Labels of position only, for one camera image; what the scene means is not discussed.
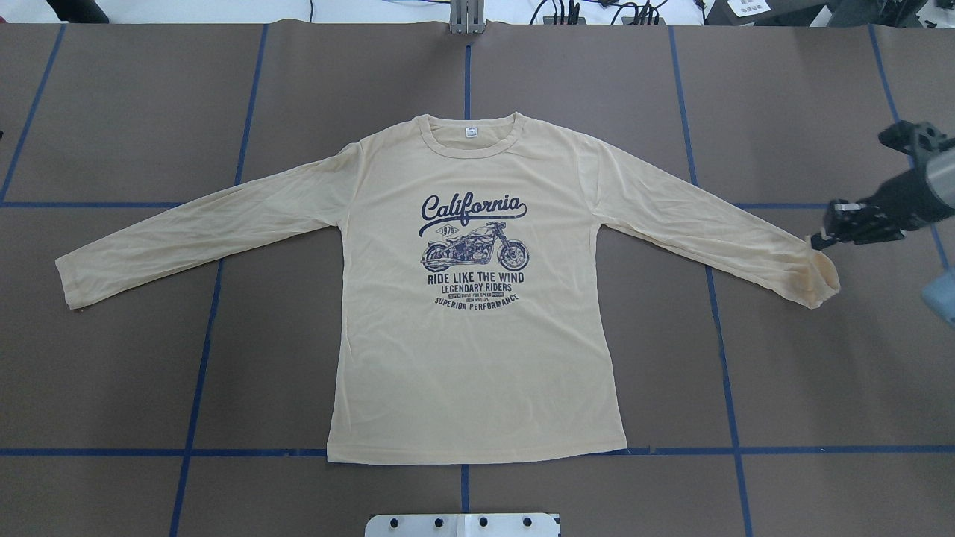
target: paper label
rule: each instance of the paper label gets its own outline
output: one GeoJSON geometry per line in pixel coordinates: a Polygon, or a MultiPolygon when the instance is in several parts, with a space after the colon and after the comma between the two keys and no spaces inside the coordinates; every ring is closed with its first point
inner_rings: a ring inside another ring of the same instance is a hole
{"type": "Polygon", "coordinates": [[[766,0],[727,0],[737,17],[748,17],[770,10],[766,0]]]}

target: long-sleeve t-shirt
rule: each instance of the long-sleeve t-shirt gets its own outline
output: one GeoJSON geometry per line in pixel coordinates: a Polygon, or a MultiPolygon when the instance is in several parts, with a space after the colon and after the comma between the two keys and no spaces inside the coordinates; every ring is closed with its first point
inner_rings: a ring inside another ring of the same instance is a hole
{"type": "MultiPolygon", "coordinates": [[[[71,308],[326,226],[342,234],[332,462],[528,462],[625,448],[597,299],[610,226],[816,308],[832,262],[590,136],[423,115],[56,260],[71,308]]],[[[639,274],[634,274],[634,285],[639,274]]]]}

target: blue tape line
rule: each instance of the blue tape line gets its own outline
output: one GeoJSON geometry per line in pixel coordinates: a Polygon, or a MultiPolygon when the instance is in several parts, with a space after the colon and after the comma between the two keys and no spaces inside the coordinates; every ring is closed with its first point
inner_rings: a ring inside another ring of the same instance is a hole
{"type": "Polygon", "coordinates": [[[942,244],[942,237],[939,235],[939,229],[935,227],[934,224],[930,227],[932,229],[932,238],[935,239],[935,249],[939,252],[939,257],[942,259],[942,268],[948,270],[948,254],[945,253],[945,246],[942,244]]]}
{"type": "Polygon", "coordinates": [[[327,457],[327,449],[193,449],[193,457],[327,457]]]}
{"type": "Polygon", "coordinates": [[[461,512],[471,512],[471,466],[461,465],[461,512]]]}
{"type": "Polygon", "coordinates": [[[828,204],[734,204],[741,209],[825,209],[828,204]]]}
{"type": "Polygon", "coordinates": [[[262,73],[262,58],[265,55],[265,39],[268,37],[268,25],[262,25],[262,37],[259,38],[259,57],[255,60],[255,75],[252,77],[252,93],[248,98],[248,110],[245,112],[245,128],[242,133],[242,146],[239,149],[239,164],[236,166],[236,179],[233,183],[242,182],[242,172],[245,168],[245,148],[248,146],[248,134],[252,130],[252,115],[255,113],[255,97],[259,93],[259,75],[262,73]]]}
{"type": "Polygon", "coordinates": [[[0,457],[181,457],[181,449],[0,448],[0,457]]]}
{"type": "Polygon", "coordinates": [[[212,327],[219,312],[219,295],[223,287],[223,266],[225,260],[219,260],[216,270],[216,285],[212,291],[212,306],[209,307],[209,320],[205,326],[205,341],[202,344],[202,360],[199,363],[199,377],[196,379],[196,392],[192,397],[192,412],[189,415],[189,432],[186,434],[185,451],[182,455],[180,482],[176,489],[176,502],[173,504],[173,520],[169,527],[170,537],[179,533],[179,519],[182,513],[182,500],[185,498],[185,484],[189,477],[189,460],[192,457],[192,446],[196,439],[196,424],[199,422],[199,409],[202,404],[202,388],[205,385],[205,369],[209,364],[209,353],[212,351],[212,327]]]}
{"type": "MultiPolygon", "coordinates": [[[[692,457],[733,455],[732,447],[638,447],[593,453],[586,457],[692,457]]],[[[742,455],[829,455],[840,453],[955,453],[955,444],[911,445],[784,445],[739,447],[742,455]]],[[[0,457],[182,457],[184,449],[97,447],[7,447],[0,457]]],[[[191,457],[327,457],[327,449],[193,449],[191,457]]]]}
{"type": "Polygon", "coordinates": [[[471,45],[464,47],[464,118],[471,118],[471,45]]]}
{"type": "Polygon", "coordinates": [[[176,537],[179,534],[179,519],[182,514],[182,499],[185,497],[185,482],[189,477],[189,463],[191,458],[188,453],[182,457],[182,467],[180,468],[179,485],[176,487],[176,503],[173,505],[173,520],[169,524],[169,536],[176,537]]]}
{"type": "Polygon", "coordinates": [[[182,202],[3,202],[12,208],[172,208],[182,202]]]}
{"type": "Polygon", "coordinates": [[[955,445],[807,445],[741,447],[743,455],[827,455],[878,453],[955,453],[955,445]]]}
{"type": "MultiPolygon", "coordinates": [[[[693,145],[690,141],[690,121],[687,118],[687,103],[683,93],[683,79],[680,76],[680,57],[676,47],[676,33],[672,26],[669,31],[669,49],[673,56],[673,77],[676,80],[676,95],[680,104],[680,120],[683,122],[683,141],[687,146],[687,162],[690,166],[690,183],[699,186],[696,180],[696,160],[693,157],[693,145]]],[[[723,367],[723,394],[726,398],[726,413],[730,420],[730,438],[732,440],[733,460],[736,466],[736,483],[739,486],[739,504],[743,513],[743,527],[746,537],[753,537],[753,521],[750,518],[750,501],[746,492],[746,477],[743,473],[743,457],[739,453],[739,435],[736,429],[736,413],[732,404],[732,387],[730,386],[730,368],[726,362],[726,348],[723,344],[723,327],[719,318],[719,304],[716,302],[716,290],[713,286],[712,268],[705,267],[707,287],[710,290],[710,307],[713,323],[716,326],[716,336],[719,342],[719,357],[723,367]]]]}
{"type": "Polygon", "coordinates": [[[733,455],[731,447],[656,447],[650,451],[651,456],[693,456],[693,455],[733,455]]]}
{"type": "Polygon", "coordinates": [[[710,310],[713,324],[716,326],[716,340],[719,345],[720,365],[723,369],[723,396],[726,399],[726,414],[730,421],[730,441],[732,442],[733,460],[736,465],[736,483],[739,486],[739,502],[743,509],[743,526],[747,537],[753,537],[753,520],[750,517],[749,494],[746,491],[746,476],[743,472],[743,457],[739,448],[739,429],[736,426],[736,409],[732,402],[732,386],[730,384],[730,366],[726,360],[726,345],[723,340],[723,323],[719,317],[719,303],[716,300],[716,286],[713,284],[713,270],[705,267],[707,273],[707,289],[710,292],[710,310]]]}
{"type": "MultiPolygon", "coordinates": [[[[248,135],[252,127],[252,115],[255,112],[255,97],[259,88],[259,76],[262,73],[262,59],[265,56],[265,39],[268,37],[268,25],[262,25],[262,36],[259,38],[259,54],[255,62],[255,75],[252,77],[252,91],[248,98],[248,110],[245,114],[242,146],[239,148],[239,161],[236,163],[235,184],[242,181],[242,170],[245,165],[245,149],[248,147],[248,135]]],[[[192,412],[189,416],[189,431],[186,434],[185,453],[182,455],[180,482],[176,489],[176,502],[173,505],[173,518],[169,525],[169,536],[176,537],[179,533],[179,520],[182,513],[182,500],[185,498],[185,485],[189,478],[189,462],[192,458],[192,447],[196,440],[196,425],[199,422],[199,409],[202,405],[202,388],[205,385],[205,370],[209,363],[209,353],[212,351],[212,328],[219,311],[219,296],[223,287],[223,267],[225,260],[219,260],[216,270],[216,285],[212,291],[212,306],[209,307],[209,321],[205,327],[205,341],[202,343],[202,361],[199,364],[199,377],[196,379],[196,392],[192,398],[192,412]]]]}
{"type": "Polygon", "coordinates": [[[43,96],[43,90],[47,86],[50,71],[53,70],[53,63],[56,61],[56,54],[59,53],[60,43],[63,42],[63,34],[66,32],[66,26],[65,24],[61,24],[59,32],[56,34],[53,50],[50,51],[50,58],[47,59],[47,68],[43,71],[43,76],[40,78],[40,85],[36,88],[36,94],[33,96],[33,104],[30,105],[30,112],[27,114],[27,121],[23,124],[23,132],[20,133],[20,140],[16,143],[16,149],[13,150],[13,158],[10,161],[10,167],[7,169],[7,177],[3,181],[3,187],[0,188],[0,203],[7,198],[7,190],[10,189],[10,183],[13,181],[13,172],[16,170],[16,164],[20,160],[20,152],[23,151],[23,144],[27,141],[30,126],[33,125],[36,107],[40,104],[40,97],[43,96]]]}
{"type": "Polygon", "coordinates": [[[683,122],[683,143],[687,147],[687,162],[690,165],[690,183],[699,186],[696,181],[696,159],[693,157],[693,146],[690,143],[690,121],[687,119],[687,102],[683,97],[683,78],[680,76],[680,57],[676,52],[676,34],[672,26],[669,30],[669,51],[673,56],[673,77],[676,79],[676,98],[680,103],[680,120],[683,122]]]}
{"type": "Polygon", "coordinates": [[[879,40],[876,39],[876,27],[871,24],[869,25],[869,40],[872,41],[872,52],[876,55],[876,65],[879,66],[879,77],[882,79],[882,90],[885,91],[885,99],[888,100],[889,111],[892,112],[892,120],[898,122],[899,112],[896,111],[895,100],[892,98],[891,90],[889,90],[889,79],[885,75],[885,66],[882,64],[882,53],[879,50],[879,40]]]}

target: robotic arm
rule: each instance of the robotic arm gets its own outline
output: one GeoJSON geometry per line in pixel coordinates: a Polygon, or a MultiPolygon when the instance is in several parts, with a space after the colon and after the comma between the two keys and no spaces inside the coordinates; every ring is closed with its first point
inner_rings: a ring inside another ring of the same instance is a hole
{"type": "Polygon", "coordinates": [[[812,246],[898,241],[913,231],[955,214],[955,140],[931,123],[899,121],[879,133],[886,147],[910,155],[915,167],[883,183],[854,204],[833,200],[812,246]]]}

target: white metal plate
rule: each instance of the white metal plate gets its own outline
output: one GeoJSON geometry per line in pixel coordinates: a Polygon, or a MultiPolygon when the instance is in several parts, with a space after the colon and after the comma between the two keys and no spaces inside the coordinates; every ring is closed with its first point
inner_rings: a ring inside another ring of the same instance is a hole
{"type": "Polygon", "coordinates": [[[561,515],[469,513],[377,515],[365,537],[560,537],[561,515]]]}

